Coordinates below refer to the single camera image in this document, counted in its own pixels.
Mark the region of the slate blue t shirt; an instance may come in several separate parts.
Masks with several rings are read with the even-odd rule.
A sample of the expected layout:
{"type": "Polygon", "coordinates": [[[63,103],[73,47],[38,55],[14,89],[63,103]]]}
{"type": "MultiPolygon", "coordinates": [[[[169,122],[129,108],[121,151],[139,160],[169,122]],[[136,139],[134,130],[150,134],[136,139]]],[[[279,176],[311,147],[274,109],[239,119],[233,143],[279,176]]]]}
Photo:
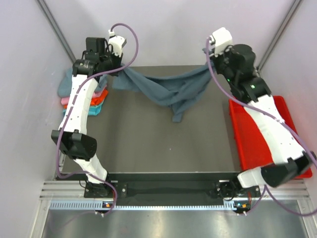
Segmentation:
{"type": "Polygon", "coordinates": [[[183,114],[203,96],[211,81],[207,64],[181,75],[146,76],[130,67],[114,77],[112,88],[141,92],[152,102],[171,108],[172,121],[181,122],[183,114]]]}

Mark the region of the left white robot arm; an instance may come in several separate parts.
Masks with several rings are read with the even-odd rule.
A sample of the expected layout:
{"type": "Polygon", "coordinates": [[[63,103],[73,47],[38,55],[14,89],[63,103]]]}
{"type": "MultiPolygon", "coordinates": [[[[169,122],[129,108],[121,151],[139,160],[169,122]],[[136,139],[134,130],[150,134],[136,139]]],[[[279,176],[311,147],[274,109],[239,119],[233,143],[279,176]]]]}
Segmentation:
{"type": "Polygon", "coordinates": [[[87,135],[87,119],[92,96],[103,72],[113,74],[121,66],[126,39],[121,36],[86,38],[86,49],[72,66],[71,93],[66,113],[51,138],[62,152],[81,167],[87,177],[86,196],[107,197],[115,192],[107,170],[97,157],[97,141],[87,135]]]}

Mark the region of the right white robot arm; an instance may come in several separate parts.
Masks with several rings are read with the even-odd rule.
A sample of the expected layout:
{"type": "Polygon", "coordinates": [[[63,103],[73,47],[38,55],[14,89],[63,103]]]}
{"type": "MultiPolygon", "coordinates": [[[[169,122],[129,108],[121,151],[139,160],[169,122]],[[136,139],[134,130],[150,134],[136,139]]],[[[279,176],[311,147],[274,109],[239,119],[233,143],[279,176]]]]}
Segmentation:
{"type": "Polygon", "coordinates": [[[216,46],[210,56],[216,73],[227,80],[234,100],[243,106],[259,129],[273,160],[241,172],[231,184],[237,196],[243,196],[253,186],[278,187],[304,174],[313,163],[313,152],[308,153],[286,128],[271,90],[256,75],[255,58],[250,46],[231,43],[216,46]]]}

